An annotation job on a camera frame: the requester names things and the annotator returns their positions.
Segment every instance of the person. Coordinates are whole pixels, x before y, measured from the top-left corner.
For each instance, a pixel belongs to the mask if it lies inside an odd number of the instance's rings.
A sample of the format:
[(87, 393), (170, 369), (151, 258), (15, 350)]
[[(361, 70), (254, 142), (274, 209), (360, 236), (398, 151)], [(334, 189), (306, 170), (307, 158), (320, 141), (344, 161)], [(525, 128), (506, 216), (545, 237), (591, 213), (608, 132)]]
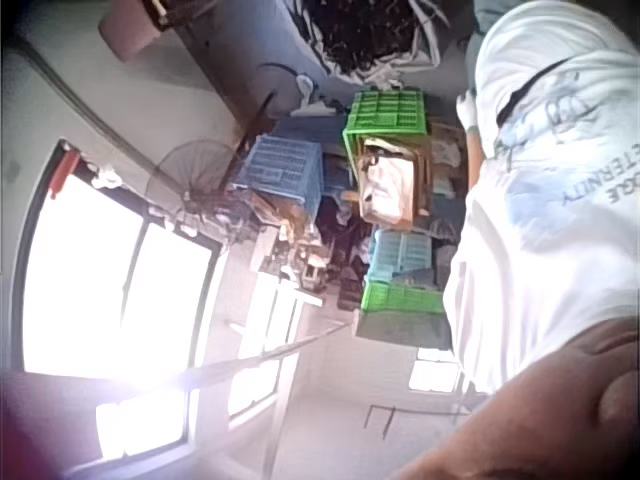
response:
[(640, 55), (570, 2), (474, 7), (444, 303), (464, 374), (494, 395), (398, 478), (640, 478)]

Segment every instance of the white t-shirt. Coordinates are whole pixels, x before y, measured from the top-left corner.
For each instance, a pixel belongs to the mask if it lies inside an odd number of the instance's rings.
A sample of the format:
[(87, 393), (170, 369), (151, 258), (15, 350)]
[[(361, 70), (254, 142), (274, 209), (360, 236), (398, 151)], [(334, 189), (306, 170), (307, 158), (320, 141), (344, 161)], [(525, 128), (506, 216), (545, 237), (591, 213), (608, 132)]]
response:
[[(511, 93), (567, 58), (498, 129)], [(530, 2), (489, 31), (476, 82), (487, 160), (444, 303), (465, 374), (494, 392), (593, 325), (638, 314), (640, 56), (596, 13)]]

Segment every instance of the bright window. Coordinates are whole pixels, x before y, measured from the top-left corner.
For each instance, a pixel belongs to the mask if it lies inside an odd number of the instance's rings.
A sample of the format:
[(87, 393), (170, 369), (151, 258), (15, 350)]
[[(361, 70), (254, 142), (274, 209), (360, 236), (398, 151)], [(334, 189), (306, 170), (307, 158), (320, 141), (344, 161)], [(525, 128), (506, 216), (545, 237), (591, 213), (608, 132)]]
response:
[[(289, 282), (280, 283), (274, 275), (259, 273), (239, 357), (260, 355), (287, 343), (288, 335), (293, 338), (301, 312), (296, 308), (297, 301)], [(272, 360), (236, 374), (229, 395), (229, 415), (237, 415), (273, 394), (280, 366), (280, 360)]]
[(419, 348), (409, 388), (424, 392), (453, 392), (460, 370), (450, 351)]
[[(144, 387), (183, 371), (193, 357), (205, 272), (219, 245), (168, 232), (111, 193), (71, 175), (42, 205), (23, 296), (27, 371)], [(187, 393), (171, 390), (98, 407), (103, 457), (185, 438), (188, 402)]]

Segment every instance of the basket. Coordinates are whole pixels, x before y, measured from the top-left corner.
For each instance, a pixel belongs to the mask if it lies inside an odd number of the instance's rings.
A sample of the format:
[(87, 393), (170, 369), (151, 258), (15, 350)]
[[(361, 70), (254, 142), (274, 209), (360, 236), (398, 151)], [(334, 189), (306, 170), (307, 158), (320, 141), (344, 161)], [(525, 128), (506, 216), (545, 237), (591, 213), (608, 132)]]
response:
[(394, 274), (431, 268), (431, 237), (386, 229), (377, 230), (373, 236), (367, 280), (388, 283)]
[(409, 312), (444, 314), (442, 292), (368, 282), (362, 296), (363, 312)]
[(357, 177), (357, 139), (361, 135), (424, 137), (427, 133), (424, 98), (413, 90), (358, 92), (347, 127), (342, 132), (351, 168)]
[(314, 221), (323, 190), (322, 148), (301, 140), (259, 137), (233, 186), (294, 199)]

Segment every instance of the green plastic crate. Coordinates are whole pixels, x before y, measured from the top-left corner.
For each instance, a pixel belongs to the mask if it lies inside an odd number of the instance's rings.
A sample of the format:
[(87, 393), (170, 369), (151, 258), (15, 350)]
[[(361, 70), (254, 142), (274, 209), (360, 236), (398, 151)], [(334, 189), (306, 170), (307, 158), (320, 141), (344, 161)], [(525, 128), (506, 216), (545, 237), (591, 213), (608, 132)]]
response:
[(368, 282), (360, 305), (363, 312), (444, 314), (442, 292), (379, 282)]
[(426, 133), (427, 123), (422, 92), (372, 90), (356, 93), (342, 138), (351, 168), (357, 178), (355, 155), (359, 136), (386, 134), (424, 137)]

